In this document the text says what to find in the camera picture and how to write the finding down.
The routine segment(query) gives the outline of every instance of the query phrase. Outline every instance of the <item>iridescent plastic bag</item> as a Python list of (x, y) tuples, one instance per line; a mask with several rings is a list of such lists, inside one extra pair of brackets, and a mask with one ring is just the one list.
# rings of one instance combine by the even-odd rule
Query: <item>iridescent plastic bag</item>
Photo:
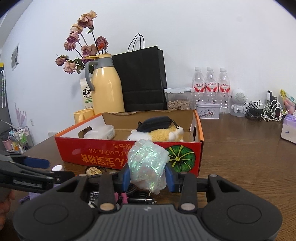
[(128, 152), (131, 183), (141, 189), (159, 194), (166, 186), (165, 165), (168, 151), (150, 140), (136, 141)]

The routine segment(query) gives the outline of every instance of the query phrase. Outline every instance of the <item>zipper pull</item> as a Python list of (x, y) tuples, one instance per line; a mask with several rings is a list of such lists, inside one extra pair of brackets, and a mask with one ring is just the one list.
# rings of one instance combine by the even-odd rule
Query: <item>zipper pull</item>
[(179, 129), (178, 124), (177, 124), (174, 120), (172, 120), (172, 119), (171, 119), (171, 121), (174, 123), (175, 127), (176, 127), (177, 129)]

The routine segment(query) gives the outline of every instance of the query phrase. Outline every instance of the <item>pumpkin illustration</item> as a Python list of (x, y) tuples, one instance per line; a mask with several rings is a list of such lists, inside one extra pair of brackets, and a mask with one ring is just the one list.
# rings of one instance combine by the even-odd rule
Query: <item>pumpkin illustration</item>
[(195, 153), (183, 145), (174, 145), (166, 148), (170, 157), (169, 163), (176, 172), (189, 172), (195, 164)]

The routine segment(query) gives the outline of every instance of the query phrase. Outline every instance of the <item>plush hamster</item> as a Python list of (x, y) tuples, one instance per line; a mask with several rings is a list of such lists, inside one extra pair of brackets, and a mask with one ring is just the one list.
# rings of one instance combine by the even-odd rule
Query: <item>plush hamster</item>
[(172, 124), (167, 129), (158, 129), (152, 132), (139, 132), (136, 130), (132, 130), (131, 134), (127, 138), (130, 141), (138, 141), (141, 139), (150, 140), (150, 141), (170, 141), (170, 142), (178, 142), (183, 141), (184, 130), (182, 127), (178, 129)]

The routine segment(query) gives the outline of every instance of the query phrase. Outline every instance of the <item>metal screw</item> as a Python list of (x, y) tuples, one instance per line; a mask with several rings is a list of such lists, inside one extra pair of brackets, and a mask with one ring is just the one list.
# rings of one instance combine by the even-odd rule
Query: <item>metal screw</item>
[(181, 208), (185, 211), (192, 211), (195, 209), (195, 205), (193, 203), (186, 202), (181, 205)]

